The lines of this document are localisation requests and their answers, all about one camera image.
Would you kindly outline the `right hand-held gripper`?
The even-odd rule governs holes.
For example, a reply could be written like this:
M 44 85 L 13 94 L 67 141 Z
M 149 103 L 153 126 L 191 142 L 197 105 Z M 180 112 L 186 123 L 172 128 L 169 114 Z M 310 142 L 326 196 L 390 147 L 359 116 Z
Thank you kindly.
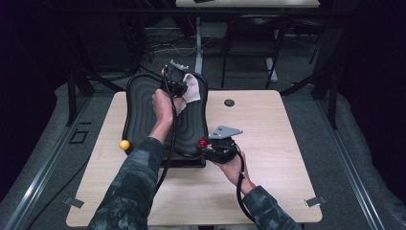
M 230 162 L 239 154 L 239 147 L 233 136 L 242 134 L 239 128 L 218 126 L 206 139 L 208 146 L 202 147 L 205 158 L 214 163 L 225 164 Z

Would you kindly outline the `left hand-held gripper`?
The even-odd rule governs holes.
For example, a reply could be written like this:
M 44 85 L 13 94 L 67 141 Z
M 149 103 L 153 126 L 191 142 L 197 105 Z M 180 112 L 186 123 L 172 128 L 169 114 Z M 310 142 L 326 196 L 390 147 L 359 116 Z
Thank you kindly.
M 188 86 L 184 80 L 188 65 L 175 62 L 173 59 L 162 69 L 161 89 L 173 97 L 182 97 Z

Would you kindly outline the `grey cleaning cloth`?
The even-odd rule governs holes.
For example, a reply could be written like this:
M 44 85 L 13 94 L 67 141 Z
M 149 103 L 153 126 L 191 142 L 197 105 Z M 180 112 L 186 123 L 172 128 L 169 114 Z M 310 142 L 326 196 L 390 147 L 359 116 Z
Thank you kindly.
M 183 78 L 183 82 L 186 84 L 187 90 L 182 96 L 179 113 L 187 107 L 187 104 L 197 102 L 201 99 L 199 84 L 197 78 L 193 74 L 186 74 Z

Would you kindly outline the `black wavy tray shaker machine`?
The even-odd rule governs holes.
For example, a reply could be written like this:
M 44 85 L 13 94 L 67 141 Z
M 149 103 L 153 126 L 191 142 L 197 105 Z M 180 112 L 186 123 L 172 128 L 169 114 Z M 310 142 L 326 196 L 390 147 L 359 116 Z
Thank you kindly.
M 204 168 L 206 160 L 197 152 L 198 141 L 208 136 L 206 104 L 208 84 L 198 75 L 193 75 L 198 83 L 200 99 L 187 103 L 176 120 L 176 138 L 171 168 Z M 152 105 L 152 95 L 161 86 L 162 78 L 149 73 L 134 75 L 126 86 L 127 115 L 123 139 L 129 142 L 124 151 L 129 155 L 145 138 L 156 123 Z

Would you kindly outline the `person's right hand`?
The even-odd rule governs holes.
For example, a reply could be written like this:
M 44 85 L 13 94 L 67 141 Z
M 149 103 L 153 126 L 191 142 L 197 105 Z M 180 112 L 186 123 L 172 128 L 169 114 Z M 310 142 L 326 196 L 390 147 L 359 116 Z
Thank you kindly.
M 223 171 L 226 178 L 233 185 L 240 188 L 240 192 L 243 195 L 246 196 L 256 188 L 256 184 L 250 179 L 245 154 L 243 152 L 240 155 L 236 155 L 235 158 L 228 163 L 216 163 L 216 165 Z M 244 170 L 244 176 L 241 182 L 238 182 L 241 170 Z

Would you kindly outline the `person's left hand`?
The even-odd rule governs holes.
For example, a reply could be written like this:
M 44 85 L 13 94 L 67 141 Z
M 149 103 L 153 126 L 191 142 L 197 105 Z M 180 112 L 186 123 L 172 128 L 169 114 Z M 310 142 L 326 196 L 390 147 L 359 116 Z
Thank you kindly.
M 157 89 L 152 96 L 153 109 L 158 124 L 170 125 L 173 121 L 173 115 L 180 113 L 182 98 L 171 99 L 162 89 Z

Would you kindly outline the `white desk leg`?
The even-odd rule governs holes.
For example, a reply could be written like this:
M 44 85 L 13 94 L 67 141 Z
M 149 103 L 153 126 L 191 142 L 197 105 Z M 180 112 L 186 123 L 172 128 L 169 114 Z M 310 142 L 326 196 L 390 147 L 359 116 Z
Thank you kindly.
M 203 52 L 202 52 L 202 38 L 201 38 L 201 21 L 200 17 L 196 18 L 195 23 L 195 38 L 196 38 L 196 59 L 194 72 L 201 74 L 203 69 Z

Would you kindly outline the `black crossbar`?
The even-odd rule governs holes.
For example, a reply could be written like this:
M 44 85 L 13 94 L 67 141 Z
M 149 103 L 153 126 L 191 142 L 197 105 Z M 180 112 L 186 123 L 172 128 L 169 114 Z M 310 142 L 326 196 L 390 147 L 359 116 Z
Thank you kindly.
M 243 9 L 222 10 L 222 9 L 175 9 L 175 10 L 137 10 L 137 9 L 116 9 L 116 10 L 95 10 L 95 9 L 57 9 L 55 11 L 67 13 L 99 13 L 99 14 L 140 14 L 140 15 L 192 15 L 192 16 L 216 16 L 216 15 L 238 15 L 245 13 L 263 13 L 263 14 L 286 14 L 303 17 L 340 17 L 353 15 L 353 11 L 321 11 L 321 10 L 302 10 L 302 11 L 244 11 Z

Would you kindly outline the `white desk foot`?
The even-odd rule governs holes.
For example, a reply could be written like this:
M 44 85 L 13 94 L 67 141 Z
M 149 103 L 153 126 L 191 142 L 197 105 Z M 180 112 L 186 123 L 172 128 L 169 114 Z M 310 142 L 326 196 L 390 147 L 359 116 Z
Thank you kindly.
M 265 63 L 266 63 L 266 66 L 267 66 L 267 68 L 268 68 L 268 73 L 269 73 L 269 75 L 271 76 L 271 82 L 272 82 L 272 83 L 278 82 L 279 79 L 278 79 L 277 73 L 276 73 L 275 70 L 272 70 L 272 68 L 274 67 L 273 59 L 270 58 L 270 57 L 267 57 L 267 58 L 265 59 Z

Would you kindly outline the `black chair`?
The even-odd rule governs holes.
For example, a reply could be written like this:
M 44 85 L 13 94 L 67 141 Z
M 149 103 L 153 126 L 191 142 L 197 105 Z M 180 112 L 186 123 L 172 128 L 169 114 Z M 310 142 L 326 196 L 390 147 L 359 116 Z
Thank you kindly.
M 272 58 L 276 71 L 276 63 L 279 58 L 280 49 L 285 33 L 290 28 L 292 19 L 279 14 L 244 14 L 230 20 L 226 27 L 222 46 L 222 72 L 221 87 L 225 86 L 226 73 L 235 73 L 241 70 L 259 72 L 259 66 L 255 69 L 250 64 L 251 58 L 260 58 L 265 62 L 266 58 Z M 227 58 L 238 56 L 246 58 L 243 63 L 239 61 L 239 67 L 234 70 L 227 67 Z M 271 83 L 271 76 L 265 63 L 268 88 Z

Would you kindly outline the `grey tape strip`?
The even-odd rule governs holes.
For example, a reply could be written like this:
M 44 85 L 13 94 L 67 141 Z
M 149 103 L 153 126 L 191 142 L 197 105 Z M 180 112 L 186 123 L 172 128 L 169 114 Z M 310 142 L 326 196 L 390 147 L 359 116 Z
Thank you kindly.
M 315 206 L 315 205 L 321 206 L 322 204 L 324 204 L 324 203 L 326 203 L 326 202 L 327 202 L 327 199 L 326 199 L 323 195 L 321 195 L 321 196 L 316 196 L 316 197 L 313 197 L 313 198 L 311 198 L 311 199 L 308 199 L 308 200 L 305 202 L 305 204 L 306 204 L 308 207 L 312 207 L 312 206 Z
M 80 209 L 80 208 L 82 207 L 82 205 L 84 204 L 83 201 L 81 201 L 81 200 L 79 200 L 79 199 L 76 199 L 75 197 L 67 197 L 67 198 L 64 200 L 64 203 L 67 204 L 67 205 L 69 205 L 69 206 L 76 207 L 76 208 L 79 208 L 79 209 Z

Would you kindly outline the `black frame stand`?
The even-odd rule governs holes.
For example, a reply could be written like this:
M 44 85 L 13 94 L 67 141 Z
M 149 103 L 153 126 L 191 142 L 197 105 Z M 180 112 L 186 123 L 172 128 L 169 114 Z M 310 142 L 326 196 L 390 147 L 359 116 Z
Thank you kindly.
M 336 129 L 336 105 L 337 105 L 337 83 L 338 77 L 330 68 L 324 67 L 315 71 L 307 78 L 294 83 L 292 86 L 281 92 L 282 96 L 288 96 L 302 89 L 306 85 L 316 82 L 311 95 L 314 100 L 322 100 L 328 94 L 327 120 Z
M 124 91 L 122 87 L 103 78 L 94 71 L 82 68 L 73 69 L 67 81 L 69 117 L 66 126 L 70 126 L 78 116 L 77 90 L 84 97 L 92 97 L 94 95 L 95 89 L 91 85 L 90 80 L 97 81 L 114 92 Z

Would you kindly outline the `metal floor rail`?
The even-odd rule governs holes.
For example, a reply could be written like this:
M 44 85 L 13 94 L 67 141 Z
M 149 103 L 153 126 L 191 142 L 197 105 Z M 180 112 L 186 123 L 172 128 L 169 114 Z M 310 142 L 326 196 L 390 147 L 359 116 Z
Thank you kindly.
M 380 216 L 378 215 L 375 206 L 372 203 L 369 192 L 367 191 L 359 173 L 353 164 L 349 152 L 340 136 L 337 129 L 333 127 L 327 116 L 327 106 L 323 101 L 316 100 L 315 104 L 319 113 L 322 116 L 323 122 L 327 127 L 333 142 L 338 149 L 338 158 L 350 183 L 353 193 L 356 197 L 359 207 L 361 208 L 364 217 L 370 226 L 371 230 L 386 230 Z
M 80 99 L 77 114 L 71 122 L 65 122 L 69 116 L 68 102 L 59 99 L 49 124 L 44 129 L 28 162 L 18 175 L 4 201 L 0 203 L 0 230 L 19 230 L 22 228 L 35 204 L 43 193 L 64 146 L 74 133 L 74 127 L 84 113 L 92 98 Z

